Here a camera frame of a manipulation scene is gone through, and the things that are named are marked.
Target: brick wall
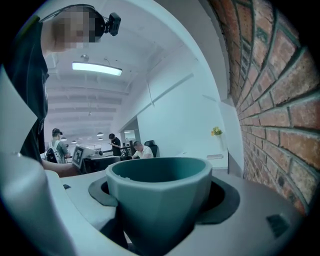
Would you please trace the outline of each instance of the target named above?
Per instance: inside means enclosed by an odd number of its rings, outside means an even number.
[[[229,55],[244,178],[308,213],[320,180],[320,76],[312,56],[268,1],[209,2]]]

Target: teal cup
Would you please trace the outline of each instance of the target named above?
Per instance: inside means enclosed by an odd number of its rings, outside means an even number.
[[[211,172],[207,160],[188,157],[128,160],[106,169],[123,229],[144,256],[165,255],[190,233],[208,200]]]

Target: small vase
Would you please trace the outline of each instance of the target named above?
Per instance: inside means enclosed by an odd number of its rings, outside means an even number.
[[[218,141],[220,150],[221,151],[226,151],[227,150],[227,145],[226,145],[226,140],[225,140],[224,134],[216,135],[215,137],[216,137],[216,139]]]

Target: dark vent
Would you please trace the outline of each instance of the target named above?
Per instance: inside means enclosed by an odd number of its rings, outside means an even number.
[[[289,224],[279,214],[266,217],[267,222],[273,232],[274,237],[277,239],[289,228]]]

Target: office room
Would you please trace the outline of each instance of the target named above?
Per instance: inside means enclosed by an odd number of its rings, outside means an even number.
[[[276,7],[48,0],[33,11],[1,68],[0,93],[12,116],[1,108],[1,163],[13,170],[1,169],[1,198],[33,252],[239,256],[286,247],[320,179],[308,109],[320,79]]]

